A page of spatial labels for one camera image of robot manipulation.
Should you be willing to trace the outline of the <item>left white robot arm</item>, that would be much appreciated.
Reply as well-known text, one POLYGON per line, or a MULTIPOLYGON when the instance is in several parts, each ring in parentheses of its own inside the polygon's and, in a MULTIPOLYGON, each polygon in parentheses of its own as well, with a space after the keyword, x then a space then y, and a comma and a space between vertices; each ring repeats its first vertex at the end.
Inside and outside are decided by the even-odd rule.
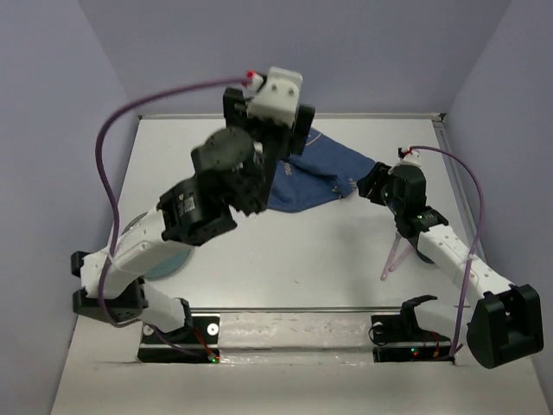
POLYGON ((82 283, 74 312, 117 326, 142 321, 171 341, 186 339, 194 326, 188 302, 157 290, 145 274, 235 229, 234 211, 267 208, 278 163, 302 153, 315 115, 314 107, 300 104, 300 91, 287 80, 269 80, 249 98, 227 88, 226 125, 192 150, 194 174, 126 233, 114 233, 105 249, 73 254, 72 272, 82 283))

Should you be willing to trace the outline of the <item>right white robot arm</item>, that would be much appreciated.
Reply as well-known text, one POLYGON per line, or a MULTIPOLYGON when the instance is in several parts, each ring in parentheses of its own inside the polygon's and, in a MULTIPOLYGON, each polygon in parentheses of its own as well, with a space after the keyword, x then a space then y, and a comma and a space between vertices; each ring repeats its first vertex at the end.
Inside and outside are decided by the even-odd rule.
POLYGON ((472 309, 465 343, 481 366, 492 369, 543 350, 540 296, 529 284, 502 277, 427 203, 426 178, 414 163, 376 163, 358 182, 359 195, 387 207, 397 233, 459 289, 472 309))

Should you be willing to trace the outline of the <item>blue embroidered cloth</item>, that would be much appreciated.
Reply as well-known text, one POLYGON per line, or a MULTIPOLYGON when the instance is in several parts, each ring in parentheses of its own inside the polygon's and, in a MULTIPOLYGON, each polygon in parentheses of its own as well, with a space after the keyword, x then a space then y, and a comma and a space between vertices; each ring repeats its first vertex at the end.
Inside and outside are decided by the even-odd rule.
POLYGON ((278 162, 268 209, 299 213, 348 197, 375 161, 312 129, 303 153, 278 162))

